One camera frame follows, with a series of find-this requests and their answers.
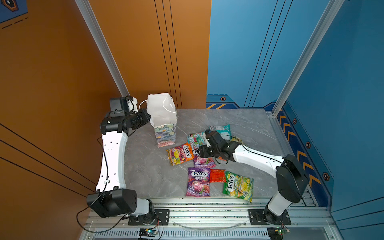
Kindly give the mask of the yellow snack packet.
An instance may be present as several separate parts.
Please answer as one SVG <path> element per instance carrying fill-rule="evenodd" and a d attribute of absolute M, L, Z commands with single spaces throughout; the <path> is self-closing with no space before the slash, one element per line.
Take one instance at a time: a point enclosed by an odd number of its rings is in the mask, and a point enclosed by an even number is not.
<path fill-rule="evenodd" d="M 242 140 L 240 140 L 239 138 L 237 138 L 237 137 L 231 137 L 231 142 L 237 142 L 237 143 L 239 143 L 239 144 L 241 144 L 241 145 L 243 145 L 244 143 L 243 143 L 243 141 Z"/>

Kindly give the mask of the purple Fox's candy bag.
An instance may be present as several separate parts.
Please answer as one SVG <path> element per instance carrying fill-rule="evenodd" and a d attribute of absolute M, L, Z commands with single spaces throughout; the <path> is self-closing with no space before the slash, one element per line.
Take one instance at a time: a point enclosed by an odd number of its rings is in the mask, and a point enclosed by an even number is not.
<path fill-rule="evenodd" d="M 211 169 L 216 167 L 214 158 L 201 158 L 198 153 L 198 150 L 193 150 L 193 154 L 195 156 L 195 158 L 193 159 L 195 168 Z"/>
<path fill-rule="evenodd" d="M 188 168 L 188 186 L 186 196 L 188 197 L 210 197 L 209 168 Z"/>

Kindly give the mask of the red small snack packet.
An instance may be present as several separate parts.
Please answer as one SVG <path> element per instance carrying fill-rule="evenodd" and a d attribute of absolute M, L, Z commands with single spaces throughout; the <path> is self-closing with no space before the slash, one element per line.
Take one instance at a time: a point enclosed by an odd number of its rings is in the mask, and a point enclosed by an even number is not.
<path fill-rule="evenodd" d="M 210 174 L 211 183 L 226 183 L 226 171 L 222 169 L 211 169 Z"/>

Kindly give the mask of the floral paper gift bag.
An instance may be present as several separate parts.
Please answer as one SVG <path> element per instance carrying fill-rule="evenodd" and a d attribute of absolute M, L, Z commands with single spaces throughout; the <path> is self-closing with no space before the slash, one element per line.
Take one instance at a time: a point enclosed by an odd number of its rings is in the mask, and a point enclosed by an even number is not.
<path fill-rule="evenodd" d="M 147 110 L 151 116 L 158 147 L 171 146 L 176 143 L 177 110 L 169 93 L 148 95 Z"/>

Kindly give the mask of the orange Fox's candy bag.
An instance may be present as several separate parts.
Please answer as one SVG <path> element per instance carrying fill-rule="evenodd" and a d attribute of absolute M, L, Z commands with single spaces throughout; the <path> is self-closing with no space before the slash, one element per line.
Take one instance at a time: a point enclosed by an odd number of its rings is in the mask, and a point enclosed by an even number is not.
<path fill-rule="evenodd" d="M 167 149 L 171 166 L 180 165 L 195 158 L 193 149 L 189 143 Z"/>

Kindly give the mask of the green Fox's candy bag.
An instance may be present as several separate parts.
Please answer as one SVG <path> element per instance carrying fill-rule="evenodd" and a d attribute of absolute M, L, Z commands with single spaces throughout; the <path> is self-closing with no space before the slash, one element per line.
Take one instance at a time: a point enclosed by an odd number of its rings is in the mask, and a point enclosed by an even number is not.
<path fill-rule="evenodd" d="M 254 179 L 225 171 L 226 182 L 223 186 L 223 194 L 245 200 L 253 201 Z"/>

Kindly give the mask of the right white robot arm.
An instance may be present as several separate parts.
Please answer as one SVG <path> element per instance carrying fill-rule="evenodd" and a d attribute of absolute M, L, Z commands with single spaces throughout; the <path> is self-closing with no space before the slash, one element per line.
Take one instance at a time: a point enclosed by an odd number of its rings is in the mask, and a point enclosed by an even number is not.
<path fill-rule="evenodd" d="M 217 131 L 204 132 L 207 145 L 200 146 L 198 153 L 203 158 L 222 158 L 261 170 L 277 181 L 278 191 L 268 204 L 252 220 L 265 225 L 279 225 L 288 219 L 287 208 L 299 203 L 309 184 L 309 176 L 294 155 L 274 156 L 245 147 L 239 140 L 225 140 Z"/>

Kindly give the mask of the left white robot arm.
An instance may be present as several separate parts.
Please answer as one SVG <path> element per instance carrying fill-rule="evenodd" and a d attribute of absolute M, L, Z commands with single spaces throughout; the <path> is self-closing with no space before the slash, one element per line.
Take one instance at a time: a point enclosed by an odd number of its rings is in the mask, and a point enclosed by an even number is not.
<path fill-rule="evenodd" d="M 88 206 L 101 218 L 134 216 L 151 224 L 156 218 L 152 201 L 140 199 L 127 189 L 124 164 L 129 130 L 137 130 L 151 119 L 146 109 L 137 112 L 111 111 L 101 123 L 103 160 L 96 191 L 87 196 Z"/>

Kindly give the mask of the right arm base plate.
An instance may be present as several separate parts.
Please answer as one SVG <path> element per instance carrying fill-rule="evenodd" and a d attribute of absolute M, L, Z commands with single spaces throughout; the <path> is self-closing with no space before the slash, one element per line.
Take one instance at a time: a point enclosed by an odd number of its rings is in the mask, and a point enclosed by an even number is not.
<path fill-rule="evenodd" d="M 292 224 L 291 218 L 287 210 L 283 212 L 281 216 L 275 216 L 269 210 L 262 209 L 249 209 L 249 220 L 251 225 L 285 225 L 289 226 Z"/>

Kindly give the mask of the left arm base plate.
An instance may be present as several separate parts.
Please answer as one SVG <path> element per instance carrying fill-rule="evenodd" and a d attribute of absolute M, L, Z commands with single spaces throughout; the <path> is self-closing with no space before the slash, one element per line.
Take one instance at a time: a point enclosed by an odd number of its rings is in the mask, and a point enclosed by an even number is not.
<path fill-rule="evenodd" d="M 170 210 L 169 209 L 155 209 L 150 211 L 146 215 L 141 216 L 130 216 L 128 225 L 129 226 L 155 226 L 160 224 L 160 226 L 167 226 L 170 220 Z"/>

